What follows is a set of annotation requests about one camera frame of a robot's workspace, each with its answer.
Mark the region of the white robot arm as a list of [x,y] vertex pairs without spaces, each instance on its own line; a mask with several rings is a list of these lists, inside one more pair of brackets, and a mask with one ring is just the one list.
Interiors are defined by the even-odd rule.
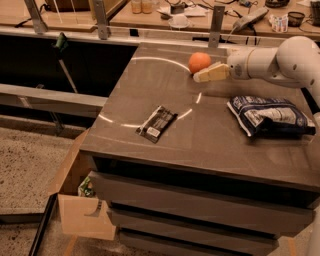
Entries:
[[273,48],[232,48],[226,64],[218,61],[197,68],[192,74],[198,83],[232,77],[301,88],[315,121],[320,123],[320,48],[310,38],[294,36]]

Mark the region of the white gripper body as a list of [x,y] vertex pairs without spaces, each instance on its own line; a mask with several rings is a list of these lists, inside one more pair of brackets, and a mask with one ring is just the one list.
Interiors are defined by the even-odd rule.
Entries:
[[247,80],[248,74],[248,58],[250,50],[232,51],[227,58],[229,72],[234,79]]

